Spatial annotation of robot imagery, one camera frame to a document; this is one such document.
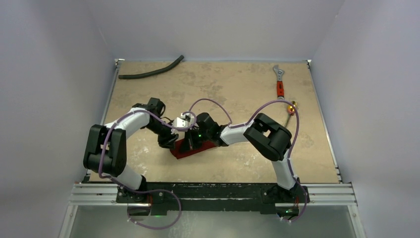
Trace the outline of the black foam tube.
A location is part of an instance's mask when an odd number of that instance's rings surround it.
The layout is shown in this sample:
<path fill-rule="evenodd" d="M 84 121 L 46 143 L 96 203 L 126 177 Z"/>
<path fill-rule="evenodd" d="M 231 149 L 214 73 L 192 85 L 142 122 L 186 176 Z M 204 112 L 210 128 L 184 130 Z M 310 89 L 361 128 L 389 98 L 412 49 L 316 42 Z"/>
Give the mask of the black foam tube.
<path fill-rule="evenodd" d="M 175 61 L 173 61 L 171 64 L 167 65 L 166 67 L 149 71 L 149 72 L 140 73 L 140 74 L 119 75 L 118 78 L 123 79 L 123 80 L 133 80 L 133 79 L 142 79 L 142 78 L 152 77 L 152 76 L 156 76 L 162 73 L 166 73 L 174 69 L 177 65 L 179 65 L 184 60 L 184 58 L 185 57 L 183 55 L 180 55 Z"/>

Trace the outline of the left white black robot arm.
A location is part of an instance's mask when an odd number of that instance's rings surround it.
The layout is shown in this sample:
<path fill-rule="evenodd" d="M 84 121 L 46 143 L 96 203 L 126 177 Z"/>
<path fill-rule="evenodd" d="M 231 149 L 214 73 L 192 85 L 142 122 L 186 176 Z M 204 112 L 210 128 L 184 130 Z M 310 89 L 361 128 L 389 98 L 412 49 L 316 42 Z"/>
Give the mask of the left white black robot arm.
<path fill-rule="evenodd" d="M 127 164 L 127 139 L 140 129 L 148 129 L 157 135 L 158 145 L 165 149 L 175 148 L 178 135 L 172 125 L 161 117 L 165 104 L 158 98 L 150 98 L 147 104 L 135 104 L 130 111 L 106 125 L 93 125 L 88 134 L 83 166 L 101 178 L 112 179 L 125 186 L 128 196 L 141 203 L 148 196 L 146 178 Z"/>

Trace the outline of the aluminium rail frame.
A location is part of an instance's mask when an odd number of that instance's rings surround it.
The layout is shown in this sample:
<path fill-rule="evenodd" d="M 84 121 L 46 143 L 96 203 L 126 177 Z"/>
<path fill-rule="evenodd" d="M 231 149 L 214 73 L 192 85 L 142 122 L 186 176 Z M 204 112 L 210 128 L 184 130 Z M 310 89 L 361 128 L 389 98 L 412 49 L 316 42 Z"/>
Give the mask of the aluminium rail frame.
<path fill-rule="evenodd" d="M 72 238 L 363 238 L 364 229 L 353 186 L 343 183 L 319 108 L 309 66 L 280 62 L 285 73 L 285 97 L 296 101 L 300 117 L 288 129 L 298 137 L 291 155 L 300 186 L 309 203 L 297 216 L 260 212 L 168 211 L 152 215 L 144 204 L 117 203 L 118 186 L 96 173 L 74 186 L 62 237 Z M 287 106 L 276 101 L 272 62 L 183 62 L 175 69 L 145 79 L 123 80 L 119 75 L 162 67 L 161 62 L 124 61 L 102 121 L 111 123 L 135 103 L 150 97 L 166 104 L 165 117 L 186 110 L 209 113 L 218 124 L 245 123 L 253 113 L 265 113 L 285 123 Z M 271 161 L 242 142 L 176 159 L 160 148 L 149 130 L 127 141 L 127 163 L 148 182 L 276 183 Z"/>

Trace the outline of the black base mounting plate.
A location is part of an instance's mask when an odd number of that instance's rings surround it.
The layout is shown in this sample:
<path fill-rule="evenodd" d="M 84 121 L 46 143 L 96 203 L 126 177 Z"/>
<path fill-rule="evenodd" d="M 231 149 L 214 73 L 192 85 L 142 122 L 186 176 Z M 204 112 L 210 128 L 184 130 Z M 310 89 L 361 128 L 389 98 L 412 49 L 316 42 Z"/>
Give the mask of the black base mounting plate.
<path fill-rule="evenodd" d="M 297 216 L 299 206 L 309 203 L 306 186 L 291 190 L 276 183 L 147 182 L 146 193 L 138 194 L 118 186 L 117 203 L 140 205 L 152 215 L 168 211 L 260 212 Z"/>

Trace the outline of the dark red cloth napkin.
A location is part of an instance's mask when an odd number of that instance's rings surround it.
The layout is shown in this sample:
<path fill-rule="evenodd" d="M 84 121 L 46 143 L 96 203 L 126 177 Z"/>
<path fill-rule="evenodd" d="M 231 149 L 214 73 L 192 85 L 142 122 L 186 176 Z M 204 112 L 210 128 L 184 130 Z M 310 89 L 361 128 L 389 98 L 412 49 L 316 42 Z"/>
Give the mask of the dark red cloth napkin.
<path fill-rule="evenodd" d="M 216 147 L 211 141 L 200 142 L 197 148 L 194 148 L 193 145 L 188 140 L 181 139 L 175 142 L 175 148 L 170 149 L 170 152 L 179 160 Z"/>

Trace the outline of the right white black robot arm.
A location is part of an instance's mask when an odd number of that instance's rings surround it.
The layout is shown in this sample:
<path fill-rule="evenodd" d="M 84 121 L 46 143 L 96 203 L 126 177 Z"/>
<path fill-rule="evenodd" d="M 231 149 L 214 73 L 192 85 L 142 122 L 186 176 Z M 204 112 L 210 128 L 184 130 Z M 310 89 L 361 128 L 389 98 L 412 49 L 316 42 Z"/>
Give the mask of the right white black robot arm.
<path fill-rule="evenodd" d="M 279 198 L 289 202 L 298 194 L 296 178 L 289 165 L 291 137 L 287 128 L 263 113 L 257 114 L 249 124 L 236 125 L 218 124 L 208 113 L 201 113 L 197 116 L 197 124 L 185 132 L 183 139 L 176 142 L 173 155 L 181 159 L 214 147 L 249 142 L 264 158 L 271 161 L 279 187 Z"/>

